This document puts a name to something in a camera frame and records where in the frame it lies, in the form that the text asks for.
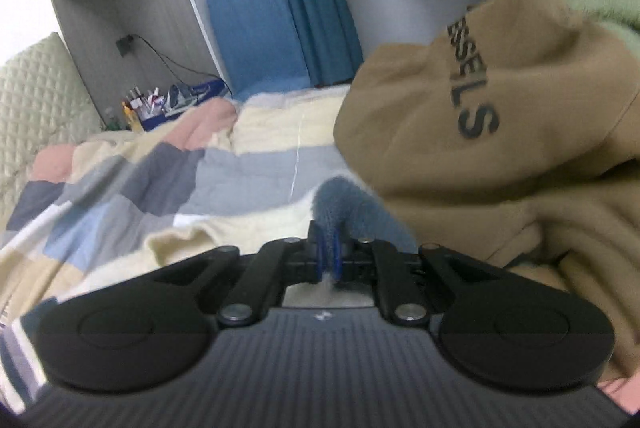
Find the brown garment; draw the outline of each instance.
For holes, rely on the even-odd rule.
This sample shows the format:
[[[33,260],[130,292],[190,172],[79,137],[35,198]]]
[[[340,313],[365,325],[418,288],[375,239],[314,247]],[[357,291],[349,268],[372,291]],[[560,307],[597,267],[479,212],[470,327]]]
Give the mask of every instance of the brown garment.
[[[616,330],[606,377],[631,376],[639,90],[636,56],[563,0],[489,0],[429,46],[374,52],[334,137],[419,243],[501,267],[536,253],[516,272],[599,306]]]

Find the quilted headboard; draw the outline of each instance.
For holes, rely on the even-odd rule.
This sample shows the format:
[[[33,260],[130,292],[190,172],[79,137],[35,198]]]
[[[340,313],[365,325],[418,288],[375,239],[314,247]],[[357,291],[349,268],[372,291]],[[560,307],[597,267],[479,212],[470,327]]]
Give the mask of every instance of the quilted headboard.
[[[0,67],[0,226],[11,214],[36,154],[47,145],[79,143],[102,120],[57,33]]]

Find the silver screw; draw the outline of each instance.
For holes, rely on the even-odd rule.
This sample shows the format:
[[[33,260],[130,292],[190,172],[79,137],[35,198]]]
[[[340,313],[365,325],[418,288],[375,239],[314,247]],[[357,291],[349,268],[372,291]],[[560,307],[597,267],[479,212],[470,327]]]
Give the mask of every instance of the silver screw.
[[[427,315],[427,309],[417,303],[403,303],[396,307],[396,316],[405,322],[417,322]]]
[[[220,311],[221,316],[229,322],[242,322],[253,313],[251,307],[243,303],[227,305]]]

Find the chair backrest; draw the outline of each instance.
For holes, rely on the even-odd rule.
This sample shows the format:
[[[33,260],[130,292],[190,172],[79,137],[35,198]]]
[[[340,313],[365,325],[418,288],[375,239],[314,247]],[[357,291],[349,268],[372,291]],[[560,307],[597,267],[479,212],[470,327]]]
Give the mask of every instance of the chair backrest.
[[[311,86],[287,0],[207,0],[234,93],[253,85]]]

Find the ribbed black surface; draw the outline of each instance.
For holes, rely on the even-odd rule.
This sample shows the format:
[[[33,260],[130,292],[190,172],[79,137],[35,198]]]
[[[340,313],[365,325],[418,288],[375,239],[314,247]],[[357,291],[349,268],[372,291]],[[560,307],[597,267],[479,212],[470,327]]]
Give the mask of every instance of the ribbed black surface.
[[[596,388],[521,397],[477,384],[426,332],[392,326],[377,309],[321,313],[273,310],[226,330],[195,368],[146,392],[52,387],[22,418],[33,428],[617,428],[626,419]]]

